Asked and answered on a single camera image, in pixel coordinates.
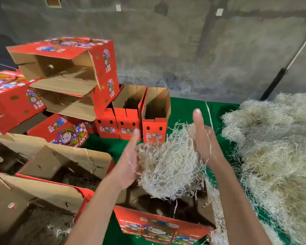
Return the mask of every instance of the finger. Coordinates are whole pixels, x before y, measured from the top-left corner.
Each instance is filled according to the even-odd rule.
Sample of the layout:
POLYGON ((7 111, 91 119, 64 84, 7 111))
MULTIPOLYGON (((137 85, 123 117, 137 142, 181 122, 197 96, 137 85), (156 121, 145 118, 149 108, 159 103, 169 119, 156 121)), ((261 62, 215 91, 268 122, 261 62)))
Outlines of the finger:
POLYGON ((195 124, 196 133, 204 132, 204 119, 202 116, 202 112, 199 109, 195 109, 193 112, 193 120, 195 124))
POLYGON ((136 148, 136 144, 139 141, 140 137, 141 137, 141 132, 139 131, 139 129, 135 129, 134 133, 131 136, 131 139, 129 140, 127 148, 130 150, 134 150, 136 148))

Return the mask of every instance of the red box handle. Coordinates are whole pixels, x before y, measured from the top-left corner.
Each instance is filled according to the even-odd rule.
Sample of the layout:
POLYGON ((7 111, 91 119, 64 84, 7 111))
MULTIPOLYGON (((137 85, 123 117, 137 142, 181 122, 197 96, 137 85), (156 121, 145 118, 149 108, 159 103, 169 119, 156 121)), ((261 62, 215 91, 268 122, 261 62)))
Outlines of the red box handle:
POLYGON ((142 225, 141 225, 141 236, 144 237, 144 239, 147 240, 147 241, 156 242, 156 243, 160 243, 160 244, 171 244, 173 239, 175 239, 176 235, 177 235, 177 231, 174 233, 174 235, 172 236, 172 238, 170 239, 169 242, 160 242, 160 241, 150 239, 150 238, 147 238, 147 237, 143 236, 143 229, 142 229, 142 225))

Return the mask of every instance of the right hand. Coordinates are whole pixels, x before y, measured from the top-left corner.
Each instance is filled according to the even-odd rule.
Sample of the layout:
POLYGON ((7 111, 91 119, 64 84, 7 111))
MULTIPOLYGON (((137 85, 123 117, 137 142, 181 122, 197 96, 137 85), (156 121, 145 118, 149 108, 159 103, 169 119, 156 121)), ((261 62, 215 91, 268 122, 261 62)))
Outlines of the right hand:
POLYGON ((196 151, 207 167, 213 170, 215 163, 225 160, 223 152, 213 129, 204 125, 202 112, 195 109, 193 112, 195 124, 195 145, 196 151))

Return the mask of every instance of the left hand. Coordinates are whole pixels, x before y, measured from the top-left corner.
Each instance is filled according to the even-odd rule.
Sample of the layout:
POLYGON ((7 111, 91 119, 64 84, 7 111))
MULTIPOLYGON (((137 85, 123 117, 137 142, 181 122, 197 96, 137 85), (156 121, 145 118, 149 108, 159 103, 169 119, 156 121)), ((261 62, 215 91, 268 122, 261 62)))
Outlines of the left hand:
POLYGON ((119 161, 111 171, 111 177, 118 182, 121 191, 127 189, 137 179, 138 173, 141 171, 136 151, 136 144, 140 137, 140 131, 135 129, 119 161))

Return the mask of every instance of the green table cover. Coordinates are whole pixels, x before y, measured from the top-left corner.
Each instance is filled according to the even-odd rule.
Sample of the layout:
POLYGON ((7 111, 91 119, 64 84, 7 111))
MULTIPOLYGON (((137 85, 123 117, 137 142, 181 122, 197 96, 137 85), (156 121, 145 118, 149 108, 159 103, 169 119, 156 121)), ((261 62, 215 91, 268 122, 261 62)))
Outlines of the green table cover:
MULTIPOLYGON (((230 162, 230 164, 235 165, 238 162, 234 161, 231 158, 231 154, 235 148, 235 144, 230 143, 228 140, 224 139, 221 136, 223 123, 220 117, 227 112, 236 110, 239 107, 239 104, 217 103, 217 102, 207 102, 207 104, 210 109, 213 128, 216 133, 220 147, 225 157, 230 162)), ((193 122, 192 113, 196 108, 199 108, 202 111, 202 115, 204 117, 204 123, 206 125, 211 126, 208 110, 206 107, 206 102, 181 99, 181 98, 171 98, 171 115, 168 120, 168 127, 173 128, 176 122, 180 123, 187 122, 188 124, 192 123, 193 122)), ((117 162, 123 152, 123 149, 126 147, 127 143, 128 143, 127 140, 100 138, 95 134, 90 134, 90 137, 89 139, 86 140, 86 143, 83 145, 83 148, 107 152, 112 157, 114 157, 114 161, 117 162)), ((211 171, 208 171, 208 176, 215 183, 215 178, 211 171)), ((267 213, 262 209, 258 211, 258 215, 261 220, 264 220, 265 222, 270 221, 267 213)), ((289 242, 288 238, 281 231, 279 231, 278 233, 280 235, 280 238, 283 241, 285 241, 287 245, 292 244, 289 242)), ((134 235, 123 234, 119 227, 118 221, 115 215, 113 214, 103 244, 104 245, 110 245, 110 244, 152 245, 158 243, 149 242, 142 237, 137 238, 134 235)))

